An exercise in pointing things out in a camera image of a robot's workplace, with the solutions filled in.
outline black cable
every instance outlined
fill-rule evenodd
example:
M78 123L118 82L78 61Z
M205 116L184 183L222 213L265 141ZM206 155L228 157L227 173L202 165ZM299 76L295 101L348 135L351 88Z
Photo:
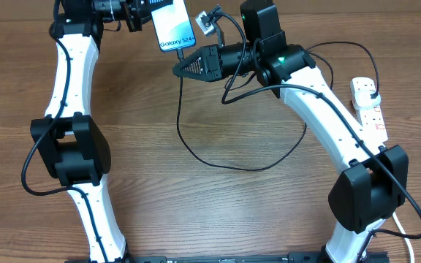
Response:
M329 64L329 62L327 62L327 60L325 58L321 57L320 55L318 55L316 53L313 53L313 52L308 52L308 53L312 56L315 56L315 57L321 59L329 67L329 69L330 69L330 86L329 86L329 88L330 88L330 90L332 90L333 87L334 87L334 69L333 69L333 67Z
M54 9L53 9L53 18L54 18L54 21L55 22L54 22L53 25L56 25L57 24L57 21L58 21L59 4L60 4L60 0L55 0L55 6L54 6ZM99 236L99 232L98 232L98 229L96 227L95 220L94 220L94 214L92 212L92 208L90 206L90 203L89 203L89 201L87 199L87 194L86 193L84 193L82 190L80 190L78 188L75 188L75 187L72 187L72 186L62 187L62 188L58 188L58 189L54 189L54 190L50 190L50 191L38 192L38 191L32 190L27 185L27 181L26 181L26 174L27 174L27 169L29 168L30 161L31 161L32 157L34 156L35 152L37 151L37 148L38 148L39 144L41 143L41 141L43 140L43 138L45 138L45 136L47 136L47 134L53 130L53 127L55 126L57 120L61 117L61 114L63 113L63 110L66 107L67 93L68 93L68 90L69 90L69 81L70 81L70 78L71 78L71 57L69 56L68 50L63 45L63 43L52 34L53 33L52 32L53 25L50 26L49 35L50 35L51 38L53 38L56 41L56 43L58 43L58 45L63 50L63 52L64 52L64 54L66 56L66 63L67 63L67 75L66 75L66 82L64 84L63 97L62 97L62 99L60 101L60 107L59 107L58 113L56 113L55 118L51 121L50 125L42 133L42 135L40 136L40 138L34 143L34 146L29 151L29 154L27 155L26 161L23 164L22 172L20 174L20 180L22 182L22 187L28 193L30 193L30 194L32 194L34 196L38 196L38 197L43 197L43 196L47 196L47 195L51 195L51 194L56 194L56 193L60 193L60 192L63 192L63 191L68 191L68 190L72 190L72 191L78 192L81 195L81 197L84 199L84 201L86 202L86 207L87 207L88 215L89 215L89 217L91 219L92 229L94 231L96 241L99 244L100 250L102 251L103 259L105 260L105 262L108 262L107 253L106 253L105 247L103 246L103 243L101 241L102 238Z
M229 18L230 21L232 21L232 23L237 27L238 31L241 34L241 38L243 40L243 49L242 49L242 56L240 59L240 63L238 64L238 67L236 69L235 75L233 75L233 79L235 79L236 75L238 75L238 73L240 72L240 67L241 64L243 63L243 58L245 57L245 53L246 53L246 37L243 33L243 29L240 27L240 25L238 25L238 23L235 21L235 19L231 18L229 15L227 14L219 14L220 16L224 16L226 18ZM370 56L371 61L373 63L374 69L375 69L375 73L376 73L376 81L377 81L377 89L376 89L376 93L373 94L373 96L377 96L379 94L379 74L378 74L378 69L376 67L376 63L374 61L373 56L371 55L370 51L368 49L366 49L366 47L354 43L354 42L325 42L325 43L321 43L318 45L314 45L313 47L308 48L307 50L313 49L315 47L318 47L320 45L329 45L329 44L350 44L350 45L356 45L361 47L364 51L366 51L366 53ZM388 168L380 162L380 160L377 159L377 157L365 146L365 143L358 137L358 135L355 133L354 129L350 126L349 122L345 119L345 117L342 115L342 113L339 111L339 109L328 99L324 96L323 93L317 92L311 88L307 88L307 87L303 87L300 85L290 85L290 84L281 84L281 85L273 85L273 86L268 86L268 87L262 87L262 88L258 88L256 90L253 91L249 91L246 92L245 94L241 94L240 96L236 96L233 99L230 100L226 100L227 98L227 94L229 93L231 87L232 87L233 81L230 81L230 84L228 86L225 87L225 93L222 97L222 104L231 104L233 102L237 102L241 99L244 99L248 96L251 95L255 95L258 94L259 92L263 92L263 91L269 91L269 90L273 90L273 89L279 89L279 88L295 88L298 90L302 90L302 91L306 91L309 92L313 95L315 95L318 99L322 99L325 103L327 103L330 108L334 111L334 113L339 117L339 119L342 121L342 123L345 125L345 127L347 128L347 130L349 130L350 134L352 135L352 137L355 139L355 141L357 142L357 144L369 155L369 157L379 166L379 168L381 169L381 171L383 173L386 174L386 176L401 190L401 192L406 196L407 200L410 202L410 204L412 205L412 207L415 209L415 211L417 212L417 215L420 217L421 220L421 209L420 206L417 204L417 202L415 202L415 200L412 198L412 196L408 193L408 191L398 182L398 180L394 177L394 175L391 173L391 171L388 170ZM357 260L356 262L360 262L361 260L361 255L363 253L363 251L366 249L366 247L369 244L369 240L371 239L371 237L373 237L376 233L385 233L385 234L389 234L389 235L393 235L396 237L402 237L402 238L409 238L409 239L420 239L421 238L421 233L418 235L405 235L399 232L394 232L388 229L375 229L370 231L370 233L368 233L368 237L365 240L365 242L363 243L362 248L360 249L360 252L358 254Z
M186 147L186 149L188 149L188 151L191 153L191 155L193 155L193 157L195 157L198 161L200 161L203 164L206 164L210 167L232 169L232 170L245 171L245 172L261 172L261 171L268 170L268 169L276 166L277 164L280 164L286 157L288 157L298 147L298 145L301 143L301 141L303 140L303 138L305 137L305 134L306 134L307 126L306 126L306 123L305 123L305 127L303 129L303 134L302 134L301 138L298 140L298 142L295 144L295 146L293 146L293 148L290 149L290 151L284 157L282 157L277 162L271 164L268 167L259 168L259 169L244 169L244 168L238 168L238 167L229 167L229 166L224 166L224 165L211 164L209 162L206 162L206 161L202 160L199 156L197 156L196 153L194 153L194 151L191 150L191 148L188 146L188 144L185 142L183 136L181 135L180 116L181 116L182 98L183 98L183 77L180 77L180 98L178 100L178 113L177 113L177 116L176 116L176 131L178 132L178 136L180 137L180 140L183 143L184 147Z
M371 95L371 98L372 99L375 99L379 95L379 73L378 73L378 67L376 66L376 62L374 61L374 57L373 57L373 55L371 55L371 52L368 50L368 48L364 47L361 44L355 43L355 42L349 42L349 41L332 41L332 42L324 42L324 43L316 44L316 45L314 45L312 47L307 48L306 50L312 50L315 47L319 47L319 46L322 46L322 45L331 45L331 44L356 45L358 47L361 47L368 54L368 56L371 59L371 63L373 64L374 73L376 75L376 92Z
M110 32L118 32L121 30L121 21L118 21L118 27L115 30L112 29L104 29L105 31L110 31Z
M253 73L253 74L251 74L251 76L249 76L249 79L243 84L243 85L241 85L241 86L238 86L238 87L236 87L236 88L231 88L230 90L231 91L235 91L235 90L238 90L239 88L243 88L243 87L245 87L246 85L248 85L253 79L254 79L254 77L256 77L256 75L257 75L257 73L255 72L255 73ZM228 85L228 82L230 81L231 79L228 79L227 80L227 83L225 83L225 86L227 86Z

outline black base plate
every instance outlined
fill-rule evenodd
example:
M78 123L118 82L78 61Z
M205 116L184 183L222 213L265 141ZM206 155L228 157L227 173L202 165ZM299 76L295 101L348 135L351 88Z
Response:
M288 256L209 256L167 259L164 256L135 257L125 263L331 263L329 259L320 259L321 252L291 252ZM68 261L66 263L91 263L86 261ZM368 253L362 263L390 263L387 252Z
M291 252L287 263L332 263L322 252ZM362 263L389 263L387 252L367 253Z

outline power plug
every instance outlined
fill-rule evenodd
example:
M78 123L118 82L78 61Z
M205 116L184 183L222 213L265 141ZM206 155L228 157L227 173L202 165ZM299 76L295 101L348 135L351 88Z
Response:
M388 140L386 126L381 111L381 96L375 99L371 94L376 92L376 86L372 79L367 77L356 77L350 83L352 90L352 104L357 111L358 122L363 129L379 138L382 142Z

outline wood grain surface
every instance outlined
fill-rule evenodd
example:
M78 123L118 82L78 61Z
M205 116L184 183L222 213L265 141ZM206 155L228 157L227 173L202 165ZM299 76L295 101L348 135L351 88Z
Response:
M191 16L210 11L217 4L231 15L240 14L245 0L186 0ZM51 20L54 0L0 0L0 21ZM280 15L365 13L365 12L421 12L421 0L274 0Z
M20 169L53 90L56 48L50 22L0 23L0 262L64 262L88 256L80 217L67 194L33 197ZM410 158L408 190L421 205L421 13L283 15L287 40L305 47L348 40L375 55L390 141ZM228 43L240 41L222 21ZM197 34L198 45L214 38ZM373 77L362 50L319 47L335 70L334 91L351 110L349 81ZM110 143L110 197L121 231L138 256L223 256L318 251L335 218L327 195L337 178L325 150L308 130L300 147L259 173L206 167L175 130L179 79L176 54L161 53L152 24L143 32L105 32L92 85L92 115ZM327 67L319 63L327 81ZM220 104L223 82L185 80L182 132L207 161L263 167L298 140L303 122L265 92ZM256 88L252 83L246 90ZM36 154L28 173L37 190L58 187ZM405 229L421 226L409 204L398 209ZM385 227L396 230L389 220ZM421 240L412 241L421 262ZM407 262L401 239L379 235L372 251Z

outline phone screen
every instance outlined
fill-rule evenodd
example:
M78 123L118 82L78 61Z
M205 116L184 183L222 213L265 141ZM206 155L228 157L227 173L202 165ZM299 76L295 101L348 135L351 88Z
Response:
M173 4L153 11L152 19L162 52L196 45L184 0L173 0Z

